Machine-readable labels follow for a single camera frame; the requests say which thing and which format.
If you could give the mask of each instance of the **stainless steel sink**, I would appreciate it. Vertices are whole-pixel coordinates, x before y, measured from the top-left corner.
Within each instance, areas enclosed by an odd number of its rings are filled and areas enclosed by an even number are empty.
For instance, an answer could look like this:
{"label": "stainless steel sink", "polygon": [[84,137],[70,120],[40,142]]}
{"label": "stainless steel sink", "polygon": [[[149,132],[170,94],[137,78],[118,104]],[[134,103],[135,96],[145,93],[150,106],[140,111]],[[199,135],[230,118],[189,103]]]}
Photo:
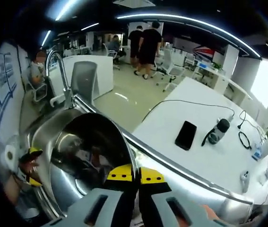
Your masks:
{"label": "stainless steel sink", "polygon": [[132,163],[137,168],[117,126],[82,108],[57,110],[34,122],[26,142],[43,150],[36,168],[43,186],[35,191],[51,218],[65,215],[70,205],[100,187],[114,167]]}

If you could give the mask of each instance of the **white office chair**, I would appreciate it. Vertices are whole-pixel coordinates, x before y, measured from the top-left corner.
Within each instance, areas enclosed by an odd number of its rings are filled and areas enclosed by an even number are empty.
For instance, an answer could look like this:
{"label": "white office chair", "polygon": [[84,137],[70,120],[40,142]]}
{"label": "white office chair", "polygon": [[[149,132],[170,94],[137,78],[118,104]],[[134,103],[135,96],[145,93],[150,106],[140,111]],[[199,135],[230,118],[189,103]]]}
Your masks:
{"label": "white office chair", "polygon": [[120,67],[118,65],[115,65],[114,64],[114,60],[116,59],[117,57],[117,52],[116,51],[113,51],[113,50],[109,50],[107,49],[107,46],[105,44],[103,44],[104,48],[105,48],[105,55],[106,56],[109,56],[109,57],[113,57],[113,69],[118,69],[120,70]]}
{"label": "white office chair", "polygon": [[195,56],[192,53],[187,53],[184,65],[188,64],[187,66],[184,66],[188,70],[192,70],[192,66],[195,65]]}
{"label": "white office chair", "polygon": [[[171,71],[173,69],[178,70],[180,73],[179,74],[171,74]],[[177,86],[177,84],[173,83],[173,80],[175,80],[177,77],[182,77],[184,75],[184,72],[185,72],[184,67],[180,67],[180,66],[174,65],[172,63],[171,50],[169,50],[169,49],[164,50],[163,63],[161,66],[158,67],[158,70],[159,71],[157,71],[153,76],[151,76],[151,78],[153,78],[157,73],[160,73],[161,75],[169,76],[168,82],[159,82],[156,84],[157,86],[159,84],[167,84],[165,86],[163,92],[165,92],[170,87],[170,85]]]}
{"label": "white office chair", "polygon": [[25,85],[25,92],[32,92],[33,101],[38,103],[47,96],[48,87],[43,83],[40,87],[34,88],[28,79],[30,68],[23,71],[21,77]]}

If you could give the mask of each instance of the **faucet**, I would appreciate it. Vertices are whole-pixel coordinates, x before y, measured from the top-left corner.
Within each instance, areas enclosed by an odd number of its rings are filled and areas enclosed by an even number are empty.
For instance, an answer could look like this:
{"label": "faucet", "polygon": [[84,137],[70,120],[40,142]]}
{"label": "faucet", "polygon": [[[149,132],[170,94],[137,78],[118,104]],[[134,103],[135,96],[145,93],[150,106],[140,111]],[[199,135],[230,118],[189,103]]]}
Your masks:
{"label": "faucet", "polygon": [[49,78],[49,75],[50,75],[49,65],[50,65],[50,60],[51,60],[52,56],[57,57],[57,62],[59,64],[59,69],[60,69],[62,83],[63,83],[63,93],[64,93],[64,96],[66,99],[65,100],[65,107],[68,109],[74,108],[75,105],[74,105],[73,92],[72,92],[71,87],[69,86],[68,79],[66,77],[63,59],[62,59],[61,55],[58,53],[58,51],[54,51],[54,50],[50,51],[50,53],[47,57],[46,63],[45,63],[45,76],[47,78]]}

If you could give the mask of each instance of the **tiled floor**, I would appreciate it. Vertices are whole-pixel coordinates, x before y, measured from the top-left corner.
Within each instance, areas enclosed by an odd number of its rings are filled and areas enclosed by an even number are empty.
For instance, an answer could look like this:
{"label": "tiled floor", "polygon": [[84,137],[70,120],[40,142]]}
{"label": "tiled floor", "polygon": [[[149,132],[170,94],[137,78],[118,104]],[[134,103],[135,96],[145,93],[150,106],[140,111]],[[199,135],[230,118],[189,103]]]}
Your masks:
{"label": "tiled floor", "polygon": [[[162,92],[165,85],[156,86],[157,82],[167,82],[162,76],[150,77],[145,80],[136,76],[129,65],[121,65],[121,70],[114,70],[113,91],[95,100],[95,106],[129,132],[142,122],[144,116],[158,102],[164,100],[171,89]],[[179,83],[183,78],[174,80]]]}

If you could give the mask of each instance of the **black smartphone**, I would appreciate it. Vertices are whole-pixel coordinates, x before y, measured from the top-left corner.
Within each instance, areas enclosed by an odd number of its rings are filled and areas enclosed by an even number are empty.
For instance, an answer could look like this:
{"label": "black smartphone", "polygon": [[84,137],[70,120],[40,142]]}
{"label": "black smartphone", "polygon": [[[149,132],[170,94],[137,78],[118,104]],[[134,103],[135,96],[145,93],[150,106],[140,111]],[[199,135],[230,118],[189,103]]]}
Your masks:
{"label": "black smartphone", "polygon": [[189,150],[194,140],[196,130],[197,127],[194,124],[185,121],[175,140],[175,144],[184,150]]}

